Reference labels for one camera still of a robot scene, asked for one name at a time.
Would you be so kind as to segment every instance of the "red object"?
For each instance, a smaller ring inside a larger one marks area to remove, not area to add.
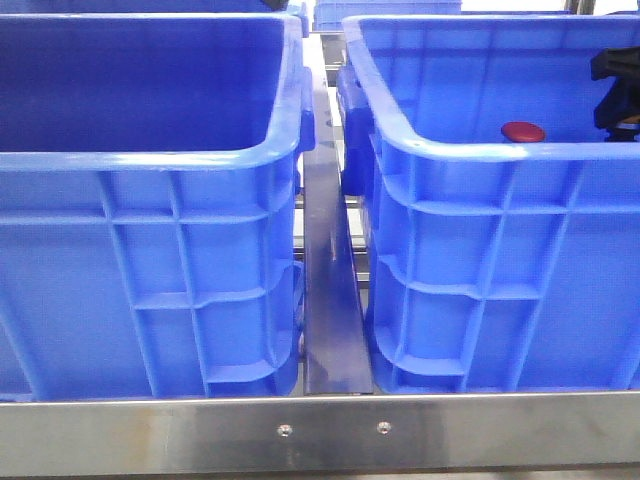
[[[546,137],[546,132],[535,123],[529,122],[508,122],[502,126],[502,134],[508,140],[515,143],[536,143],[542,142]]]

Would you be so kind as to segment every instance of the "metal rack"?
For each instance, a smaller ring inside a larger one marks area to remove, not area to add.
[[[305,45],[318,146],[304,157],[304,393],[0,404],[0,476],[640,478],[640,392],[373,394],[329,111],[340,42]]]

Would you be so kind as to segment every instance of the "screw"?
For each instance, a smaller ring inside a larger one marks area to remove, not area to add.
[[[277,431],[280,437],[286,438],[293,433],[293,428],[291,428],[291,425],[284,424],[280,425]]]
[[[393,426],[389,422],[380,422],[378,423],[377,430],[380,435],[387,435],[392,428]]]

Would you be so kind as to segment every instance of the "blue plastic crate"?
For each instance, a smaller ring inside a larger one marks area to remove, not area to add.
[[[640,43],[640,21],[344,23],[379,385],[640,387],[640,145],[603,143],[593,110],[611,81],[590,75],[601,49]],[[502,143],[511,120],[548,140]]]
[[[352,15],[454,14],[461,5],[462,0],[317,0],[313,29],[342,30],[342,19]]]
[[[0,398],[297,376],[300,22],[0,15]]]
[[[262,0],[2,0],[0,13],[273,13]],[[307,4],[289,0],[284,13],[300,18],[309,35]]]

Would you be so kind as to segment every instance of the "crate rim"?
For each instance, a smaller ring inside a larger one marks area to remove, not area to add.
[[[300,141],[302,90],[302,27],[298,18],[275,13],[19,13],[0,14],[11,20],[212,21],[269,19],[283,25],[278,86],[265,139],[249,148],[220,151],[151,152],[0,152],[0,171],[111,170],[238,170],[273,163],[292,154]]]
[[[486,20],[500,22],[564,22],[594,24],[600,22],[638,22],[635,15],[568,16],[568,15],[357,15],[343,19],[344,35],[353,65],[364,94],[374,114],[381,137],[392,147],[413,155],[419,160],[441,162],[505,163],[515,161],[597,161],[603,158],[633,160],[640,156],[640,143],[530,143],[453,144],[429,140],[419,135],[393,98],[371,56],[364,40],[361,22],[429,22],[451,21],[478,23]]]

